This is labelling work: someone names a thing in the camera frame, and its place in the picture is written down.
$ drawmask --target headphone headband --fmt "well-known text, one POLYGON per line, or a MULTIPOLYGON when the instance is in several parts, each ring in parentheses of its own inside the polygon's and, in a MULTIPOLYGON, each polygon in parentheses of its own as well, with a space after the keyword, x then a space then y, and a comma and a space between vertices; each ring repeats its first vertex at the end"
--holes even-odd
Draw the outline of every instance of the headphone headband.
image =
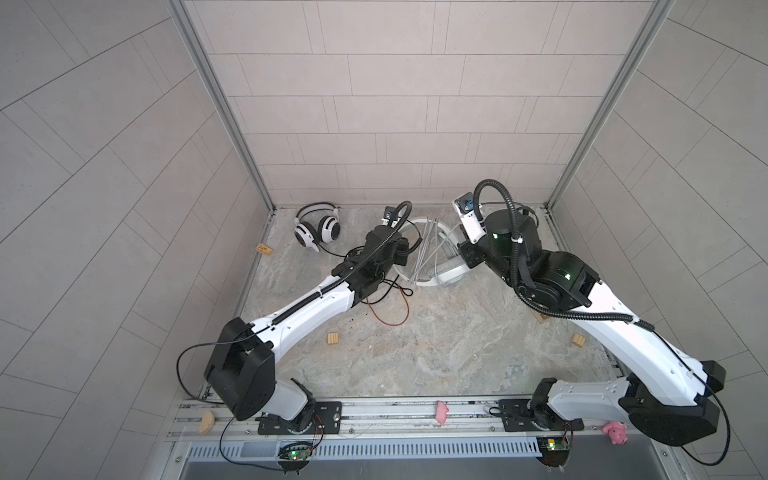
POLYGON ((293 219, 293 222, 298 225, 301 221, 302 217, 305 215, 311 214, 312 212, 317 212, 318 210, 332 210, 333 216, 338 220, 339 219, 339 208, 331 204, 330 202, 317 202, 314 204, 309 204, 301 207, 296 212, 296 218, 293 219))

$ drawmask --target small wooden block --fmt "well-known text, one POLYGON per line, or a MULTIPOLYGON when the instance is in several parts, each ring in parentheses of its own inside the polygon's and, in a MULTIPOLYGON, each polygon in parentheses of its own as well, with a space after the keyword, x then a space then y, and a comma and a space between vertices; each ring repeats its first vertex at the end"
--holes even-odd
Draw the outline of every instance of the small wooden block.
POLYGON ((531 310, 531 313, 533 313, 533 316, 535 317, 536 320, 538 320, 539 323, 544 323, 550 318, 546 315, 541 315, 539 312, 535 312, 533 310, 531 310))
POLYGON ((271 255, 274 250, 269 248, 267 245, 264 245, 263 243, 259 243, 256 245, 256 251, 261 252, 264 255, 271 255))
POLYGON ((587 342, 587 339, 584 338, 583 335, 579 335, 578 333, 574 333, 574 337, 571 339, 571 343, 573 343, 579 348, 583 348, 586 342, 587 342))
POLYGON ((197 430, 201 435, 210 432, 216 423, 214 413, 210 410, 203 412, 203 419, 200 421, 200 428, 197 430))

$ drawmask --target coiled black cable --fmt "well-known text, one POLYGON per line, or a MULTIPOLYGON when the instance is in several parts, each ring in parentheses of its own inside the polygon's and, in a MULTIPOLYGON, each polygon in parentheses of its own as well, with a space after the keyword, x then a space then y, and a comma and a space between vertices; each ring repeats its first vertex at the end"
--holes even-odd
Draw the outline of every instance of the coiled black cable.
POLYGON ((273 325, 277 325, 278 323, 284 321, 285 319, 287 319, 288 317, 290 317, 294 313, 296 313, 299 310, 301 310, 303 307, 309 305, 310 302, 312 302, 313 300, 316 300, 316 299, 320 298, 322 295, 325 295, 326 293, 330 292, 331 290, 335 289, 336 287, 338 287, 339 285, 344 283, 346 281, 346 279, 348 279, 354 273, 360 271, 360 269, 362 269, 369 261, 371 261, 373 256, 376 255, 379 252, 379 250, 384 248, 384 246, 392 239, 392 237, 395 236, 395 233, 397 233, 397 231, 400 230, 400 228, 402 228, 403 224, 405 224, 405 222, 408 221, 408 217, 411 214, 411 210, 413 209, 413 205, 411 204, 411 202, 409 202, 407 200, 404 201, 404 202, 401 202, 401 204, 398 205, 397 208, 395 209, 395 214, 398 214, 403 208, 405 208, 406 210, 405 210, 405 212, 403 214, 399 215, 400 219, 395 224, 395 226, 392 228, 392 232, 390 232, 389 235, 387 235, 387 237, 384 240, 381 241, 381 243, 376 245, 373 248, 373 250, 368 252, 368 254, 365 255, 363 257, 363 259, 360 260, 354 267, 350 268, 349 271, 344 276, 342 276, 341 278, 339 278, 335 282, 331 283, 330 285, 323 287, 322 289, 320 289, 319 292, 315 292, 312 295, 304 297, 299 302, 296 302, 296 305, 291 306, 285 312, 282 312, 280 315, 276 316, 272 320, 272 324, 273 325))
MULTIPOLYGON (((519 289, 519 283, 520 283, 520 272, 518 271, 518 257, 520 255, 520 243, 515 242, 515 239, 520 238, 520 226, 518 225, 518 216, 517 212, 515 211, 515 202, 512 200, 511 195, 509 194, 509 190, 507 190, 507 187, 504 186, 500 181, 494 180, 492 178, 489 178, 487 180, 481 181, 479 184, 477 184, 477 187, 475 187, 475 191, 472 194, 472 204, 475 205, 475 216, 477 217, 478 221, 482 222, 483 217, 482 213, 480 212, 480 192, 485 187, 491 187, 496 189, 504 199, 504 203, 507 206, 507 211, 509 213, 509 223, 511 225, 512 230, 512 256, 509 260, 509 284, 512 287, 512 289, 515 291, 515 294, 518 296, 518 298, 531 310, 534 310, 535 312, 539 312, 541 315, 546 316, 552 316, 554 318, 562 318, 562 319, 572 319, 572 320, 587 320, 587 321, 620 321, 620 322, 626 322, 626 323, 632 323, 634 321, 634 317, 632 315, 627 315, 626 313, 584 313, 584 312, 558 312, 555 310, 550 310, 548 308, 545 308, 538 303, 534 302, 530 298, 528 298, 526 295, 523 294, 523 292, 519 289)), ((653 332, 655 330, 653 324, 646 322, 644 320, 638 320, 637 322, 634 322, 635 325, 639 326, 641 329, 645 329, 649 332, 653 332)))

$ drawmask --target black mounting plate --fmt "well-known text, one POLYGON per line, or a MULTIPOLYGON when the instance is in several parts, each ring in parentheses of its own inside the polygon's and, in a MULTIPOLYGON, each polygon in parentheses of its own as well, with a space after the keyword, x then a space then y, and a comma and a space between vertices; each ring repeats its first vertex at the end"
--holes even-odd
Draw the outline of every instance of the black mounting plate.
MULTIPOLYGON (((323 422, 323 429, 325 435, 335 435, 339 433, 341 429, 341 402, 318 402, 315 404, 315 415, 320 417, 320 421, 323 422), (338 414, 338 420, 334 420, 333 416, 338 414)), ((262 417, 259 421, 259 435, 301 435, 296 432, 291 432, 286 423, 280 420, 271 420, 266 417, 262 417)), ((304 435, 312 435, 314 429, 312 424, 310 428, 304 432, 304 435)))
MULTIPOLYGON (((502 414, 507 414, 502 416, 505 432, 549 432, 549 430, 542 430, 536 426, 533 419, 528 418, 530 415, 528 413, 528 399, 502 399, 498 401, 498 408, 502 414)), ((565 430, 564 423, 565 420, 554 415, 552 431, 563 432, 565 430)), ((570 429, 584 430, 584 422, 581 419, 571 420, 570 423, 570 429)))

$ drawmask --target robotic arm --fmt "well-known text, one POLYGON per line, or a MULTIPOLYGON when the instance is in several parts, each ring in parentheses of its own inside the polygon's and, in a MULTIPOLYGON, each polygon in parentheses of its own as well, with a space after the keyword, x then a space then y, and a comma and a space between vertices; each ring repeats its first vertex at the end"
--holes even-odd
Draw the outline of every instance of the robotic arm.
MULTIPOLYGON (((629 421, 674 446, 714 433, 720 410, 708 397, 723 388, 725 370, 669 345, 575 255, 543 250, 535 222, 511 198, 507 210, 483 218, 475 205, 484 186, 496 187, 507 200, 501 184, 484 180, 473 194, 453 203, 467 236, 458 245, 467 267, 487 264, 533 310, 578 324, 632 372, 610 382, 543 379, 526 414, 544 429, 579 418, 629 421)), ((248 323, 234 319, 223 328, 219 342, 225 344, 216 346, 204 375, 236 419, 261 411, 294 432, 309 425, 314 399, 295 380, 276 379, 275 364, 313 329, 375 292, 393 264, 407 264, 416 246, 410 247, 399 229, 409 212, 408 202, 388 207, 384 224, 368 233, 366 245, 350 251, 317 288, 295 302, 248 323), (395 225, 392 219, 398 220, 395 225)))

